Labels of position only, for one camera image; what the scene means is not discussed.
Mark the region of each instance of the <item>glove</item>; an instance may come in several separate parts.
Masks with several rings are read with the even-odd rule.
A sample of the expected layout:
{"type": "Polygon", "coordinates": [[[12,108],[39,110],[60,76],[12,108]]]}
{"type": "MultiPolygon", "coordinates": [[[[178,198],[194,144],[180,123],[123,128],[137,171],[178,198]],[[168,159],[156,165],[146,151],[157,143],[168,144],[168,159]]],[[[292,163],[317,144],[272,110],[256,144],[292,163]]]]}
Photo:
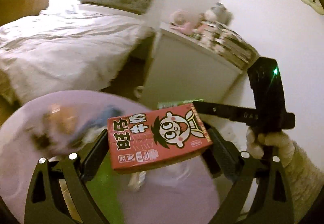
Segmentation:
{"type": "Polygon", "coordinates": [[[294,142],[289,138],[285,133],[268,133],[268,134],[259,134],[256,139],[251,128],[247,130],[247,151],[257,159],[261,159],[264,155],[263,147],[264,146],[275,146],[279,149],[279,158],[283,165],[286,167],[291,162],[295,146],[294,142]]]}

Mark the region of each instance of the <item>cartoon boy face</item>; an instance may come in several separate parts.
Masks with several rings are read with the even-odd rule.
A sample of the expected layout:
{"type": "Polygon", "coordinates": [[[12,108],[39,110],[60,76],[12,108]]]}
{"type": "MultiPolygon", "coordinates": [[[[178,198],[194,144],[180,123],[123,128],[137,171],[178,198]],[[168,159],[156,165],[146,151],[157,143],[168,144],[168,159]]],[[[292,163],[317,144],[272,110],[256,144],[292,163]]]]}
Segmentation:
{"type": "Polygon", "coordinates": [[[166,113],[166,118],[160,122],[159,133],[167,143],[176,144],[181,148],[190,135],[189,123],[183,117],[169,111],[166,113]]]}
{"type": "Polygon", "coordinates": [[[155,143],[158,142],[165,148],[169,148],[168,144],[183,148],[184,142],[190,134],[199,138],[204,137],[194,120],[192,110],[187,112],[185,118],[168,111],[161,120],[159,120],[159,117],[156,118],[151,130],[154,134],[155,143]]]}

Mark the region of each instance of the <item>floor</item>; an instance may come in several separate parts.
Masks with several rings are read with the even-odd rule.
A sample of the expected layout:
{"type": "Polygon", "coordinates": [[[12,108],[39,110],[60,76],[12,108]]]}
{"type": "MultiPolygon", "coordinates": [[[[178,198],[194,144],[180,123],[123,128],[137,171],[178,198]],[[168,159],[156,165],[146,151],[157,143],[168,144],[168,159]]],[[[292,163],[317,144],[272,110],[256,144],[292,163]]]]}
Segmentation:
{"type": "MultiPolygon", "coordinates": [[[[103,89],[103,92],[116,94],[137,101],[134,89],[144,83],[145,62],[136,58],[129,58],[118,77],[112,81],[111,86],[103,89]]],[[[10,106],[0,96],[0,126],[19,108],[19,105],[10,106]]]]}

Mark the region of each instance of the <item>white bedsheet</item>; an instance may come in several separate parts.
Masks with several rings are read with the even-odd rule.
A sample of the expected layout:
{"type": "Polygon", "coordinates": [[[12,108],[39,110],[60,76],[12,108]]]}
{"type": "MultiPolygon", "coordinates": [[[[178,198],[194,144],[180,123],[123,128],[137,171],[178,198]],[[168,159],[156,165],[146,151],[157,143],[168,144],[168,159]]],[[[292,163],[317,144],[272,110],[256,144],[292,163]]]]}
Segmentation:
{"type": "Polygon", "coordinates": [[[55,91],[101,90],[151,34],[131,17],[45,10],[0,27],[0,71],[21,104],[55,91]]]}

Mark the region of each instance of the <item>blurry object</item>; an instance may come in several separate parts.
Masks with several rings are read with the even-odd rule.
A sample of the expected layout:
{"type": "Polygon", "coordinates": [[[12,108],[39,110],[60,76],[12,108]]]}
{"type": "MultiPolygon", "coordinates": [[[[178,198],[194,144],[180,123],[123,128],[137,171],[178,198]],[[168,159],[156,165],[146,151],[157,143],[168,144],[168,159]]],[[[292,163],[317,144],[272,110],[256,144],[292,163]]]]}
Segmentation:
{"type": "Polygon", "coordinates": [[[150,180],[165,187],[179,187],[193,174],[188,160],[150,171],[150,180]]]}
{"type": "Polygon", "coordinates": [[[72,106],[53,104],[48,114],[51,125],[54,125],[61,134],[71,135],[77,124],[77,113],[72,106]]]}
{"type": "Polygon", "coordinates": [[[301,0],[306,5],[309,5],[314,9],[318,14],[324,15],[324,8],[320,4],[319,0],[301,0]]]}
{"type": "Polygon", "coordinates": [[[112,168],[120,174],[175,164],[212,144],[192,103],[110,118],[108,142],[112,168]]]}
{"type": "Polygon", "coordinates": [[[70,195],[69,189],[67,188],[66,181],[64,179],[59,179],[59,184],[60,184],[60,187],[61,187],[61,190],[62,190],[64,201],[65,201],[66,206],[67,206],[67,208],[69,210],[69,213],[71,214],[71,217],[74,220],[82,222],[82,219],[80,218],[80,215],[78,214],[77,209],[74,206],[74,203],[73,203],[72,197],[70,195]]]}
{"type": "Polygon", "coordinates": [[[224,140],[232,142],[240,152],[245,151],[244,144],[241,143],[240,138],[234,133],[230,124],[226,124],[219,132],[224,140]]]}
{"type": "Polygon", "coordinates": [[[54,145],[47,133],[37,135],[34,132],[30,135],[31,141],[34,143],[34,146],[37,150],[46,150],[49,146],[54,145]]]}
{"type": "Polygon", "coordinates": [[[182,34],[192,35],[194,25],[188,20],[188,13],[183,10],[177,10],[170,16],[170,28],[178,30],[182,34]]]}
{"type": "Polygon", "coordinates": [[[200,13],[199,17],[198,17],[198,22],[195,25],[195,28],[198,29],[201,25],[203,25],[203,21],[205,21],[205,14],[204,13],[200,13]]]}
{"type": "Polygon", "coordinates": [[[0,26],[48,8],[49,0],[0,0],[0,26]]]}
{"type": "Polygon", "coordinates": [[[102,127],[92,127],[87,130],[85,136],[82,138],[82,145],[93,143],[97,139],[98,135],[100,135],[100,133],[106,128],[107,126],[105,125],[102,127]]]}
{"type": "Polygon", "coordinates": [[[182,27],[184,24],[188,22],[188,13],[183,10],[177,10],[170,15],[170,24],[182,27]]]}
{"type": "Polygon", "coordinates": [[[142,96],[142,91],[143,91],[144,87],[143,86],[137,86],[134,89],[134,95],[137,99],[139,99],[142,96]]]}
{"type": "Polygon", "coordinates": [[[185,100],[185,101],[177,101],[177,102],[158,103],[158,109],[175,107],[175,106],[179,106],[179,105],[192,103],[195,101],[203,102],[204,100],[203,99],[195,99],[195,100],[185,100]]]}
{"type": "Polygon", "coordinates": [[[131,191],[138,191],[144,184],[146,172],[136,172],[131,175],[131,179],[128,183],[128,188],[131,191]]]}
{"type": "Polygon", "coordinates": [[[102,111],[97,117],[94,119],[88,120],[83,126],[78,129],[74,136],[71,138],[71,141],[68,144],[69,148],[80,148],[80,146],[85,145],[89,140],[86,137],[88,130],[97,130],[101,127],[105,127],[107,125],[107,119],[115,116],[121,115],[122,112],[115,107],[109,105],[107,106],[104,111],[102,111]]]}
{"type": "Polygon", "coordinates": [[[239,69],[247,67],[258,54],[255,48],[225,25],[219,24],[221,35],[214,40],[213,50],[239,69]]]}
{"type": "Polygon", "coordinates": [[[171,29],[178,30],[182,34],[185,34],[187,36],[192,35],[193,33],[193,24],[191,22],[186,22],[182,27],[178,26],[170,26],[171,29]]]}
{"type": "Polygon", "coordinates": [[[221,34],[218,23],[205,23],[205,28],[201,33],[200,45],[212,49],[214,40],[221,34]]]}
{"type": "Polygon", "coordinates": [[[0,95],[12,106],[17,102],[15,91],[11,88],[8,76],[0,70],[0,95]]]}
{"type": "Polygon", "coordinates": [[[195,25],[195,28],[193,29],[193,32],[195,34],[201,34],[203,32],[203,30],[205,29],[205,14],[204,13],[200,13],[199,17],[198,17],[198,21],[197,24],[195,25]]]}
{"type": "Polygon", "coordinates": [[[192,37],[194,37],[196,40],[201,40],[201,34],[195,33],[192,37]]]}
{"type": "Polygon", "coordinates": [[[206,21],[217,21],[219,23],[228,25],[231,19],[231,13],[227,11],[227,8],[222,3],[217,2],[213,7],[204,13],[204,17],[206,21]]]}

